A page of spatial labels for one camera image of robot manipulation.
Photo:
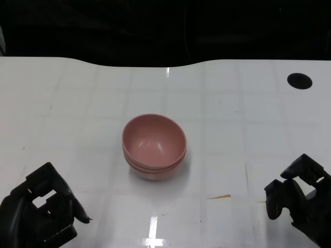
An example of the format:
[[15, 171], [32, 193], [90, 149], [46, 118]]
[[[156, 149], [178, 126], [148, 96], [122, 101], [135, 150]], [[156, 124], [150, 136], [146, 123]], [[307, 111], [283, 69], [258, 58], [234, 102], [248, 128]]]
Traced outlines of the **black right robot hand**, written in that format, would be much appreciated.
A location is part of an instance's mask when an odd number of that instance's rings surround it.
[[269, 219], [287, 208], [293, 227], [319, 247], [330, 247], [330, 175], [302, 154], [280, 176], [284, 182], [275, 179], [264, 188]]

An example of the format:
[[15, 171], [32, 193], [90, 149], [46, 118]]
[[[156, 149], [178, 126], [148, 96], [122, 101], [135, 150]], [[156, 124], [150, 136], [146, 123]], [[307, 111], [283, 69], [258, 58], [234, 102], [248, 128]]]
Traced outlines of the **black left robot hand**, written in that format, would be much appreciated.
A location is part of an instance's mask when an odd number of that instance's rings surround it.
[[55, 167], [46, 163], [1, 203], [1, 247], [61, 247], [91, 219]]

